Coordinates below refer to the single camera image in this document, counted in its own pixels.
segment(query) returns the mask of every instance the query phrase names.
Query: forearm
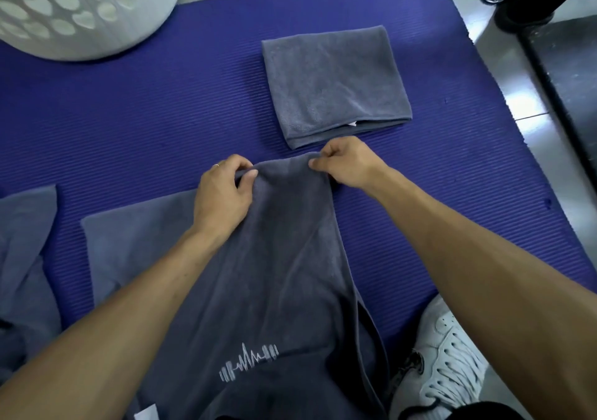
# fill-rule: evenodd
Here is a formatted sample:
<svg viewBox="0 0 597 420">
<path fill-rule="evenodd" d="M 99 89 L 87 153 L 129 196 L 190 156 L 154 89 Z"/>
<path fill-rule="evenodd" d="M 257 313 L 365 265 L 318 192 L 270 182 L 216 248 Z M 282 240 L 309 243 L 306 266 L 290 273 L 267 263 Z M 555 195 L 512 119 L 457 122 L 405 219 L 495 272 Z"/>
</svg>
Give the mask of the forearm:
<svg viewBox="0 0 597 420">
<path fill-rule="evenodd" d="M 184 238 L 0 388 L 7 420 L 122 418 L 168 327 L 217 248 Z"/>
<path fill-rule="evenodd" d="M 391 168 L 367 189 L 445 301 L 536 418 L 597 412 L 597 296 L 434 200 Z"/>
</svg>

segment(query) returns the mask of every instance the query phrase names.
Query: person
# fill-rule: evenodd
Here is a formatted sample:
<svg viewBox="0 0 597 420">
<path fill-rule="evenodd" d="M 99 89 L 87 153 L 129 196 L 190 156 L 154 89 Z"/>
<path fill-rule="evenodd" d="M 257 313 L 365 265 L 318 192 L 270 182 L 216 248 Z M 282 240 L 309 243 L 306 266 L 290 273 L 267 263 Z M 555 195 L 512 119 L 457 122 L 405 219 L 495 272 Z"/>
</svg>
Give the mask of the person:
<svg viewBox="0 0 597 420">
<path fill-rule="evenodd" d="M 122 418 L 183 299 L 247 214 L 251 166 L 233 155 L 202 176 L 193 226 L 0 388 L 3 419 Z M 379 201 L 441 294 L 423 313 L 391 418 L 516 418 L 476 403 L 488 361 L 534 418 L 597 418 L 595 294 L 431 198 L 356 137 L 333 139 L 309 166 Z"/>
</svg>

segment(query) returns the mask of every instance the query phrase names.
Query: gray towel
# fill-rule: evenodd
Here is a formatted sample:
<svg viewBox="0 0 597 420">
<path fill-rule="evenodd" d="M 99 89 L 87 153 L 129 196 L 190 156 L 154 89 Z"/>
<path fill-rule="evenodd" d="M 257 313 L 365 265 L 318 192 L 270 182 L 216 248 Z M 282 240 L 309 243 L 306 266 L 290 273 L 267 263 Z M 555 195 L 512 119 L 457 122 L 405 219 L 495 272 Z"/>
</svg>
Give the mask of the gray towel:
<svg viewBox="0 0 597 420">
<path fill-rule="evenodd" d="M 382 26 L 267 39 L 261 47 L 292 149 L 413 118 Z"/>
<path fill-rule="evenodd" d="M 384 415 L 383 345 L 354 288 L 330 182 L 309 157 L 256 165 L 246 219 L 183 302 L 129 416 L 153 403 L 160 420 Z M 191 226 L 194 195 L 83 219 L 96 303 Z"/>
<path fill-rule="evenodd" d="M 0 200 L 0 385 L 61 331 L 39 256 L 56 208 L 54 186 Z"/>
</svg>

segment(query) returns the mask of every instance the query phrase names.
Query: tile floor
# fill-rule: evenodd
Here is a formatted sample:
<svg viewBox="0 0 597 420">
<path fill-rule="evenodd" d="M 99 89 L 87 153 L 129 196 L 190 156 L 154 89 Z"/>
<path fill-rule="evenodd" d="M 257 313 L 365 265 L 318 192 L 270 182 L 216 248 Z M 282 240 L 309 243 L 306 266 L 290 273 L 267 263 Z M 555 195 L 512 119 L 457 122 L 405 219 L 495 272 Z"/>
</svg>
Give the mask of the tile floor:
<svg viewBox="0 0 597 420">
<path fill-rule="evenodd" d="M 179 0 L 179 3 L 196 0 Z M 491 19 L 494 7 L 481 0 L 453 0 L 469 36 L 500 86 L 521 133 L 551 183 L 580 242 L 597 266 L 597 196 L 564 134 L 537 77 L 513 35 L 501 32 Z M 597 14 L 597 0 L 568 0 L 555 21 Z M 500 401 L 530 416 L 493 370 L 482 399 Z"/>
</svg>

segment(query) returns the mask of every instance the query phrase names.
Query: sneaker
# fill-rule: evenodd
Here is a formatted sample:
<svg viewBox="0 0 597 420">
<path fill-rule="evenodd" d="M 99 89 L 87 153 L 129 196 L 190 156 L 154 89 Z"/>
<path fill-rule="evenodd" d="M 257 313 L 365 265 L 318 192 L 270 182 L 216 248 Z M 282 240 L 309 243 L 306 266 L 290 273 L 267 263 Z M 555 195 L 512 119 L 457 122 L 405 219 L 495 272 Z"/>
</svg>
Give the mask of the sneaker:
<svg viewBox="0 0 597 420">
<path fill-rule="evenodd" d="M 488 363 L 437 295 L 419 323 L 413 353 L 392 379 L 389 418 L 407 418 L 437 406 L 448 411 L 479 400 Z"/>
</svg>

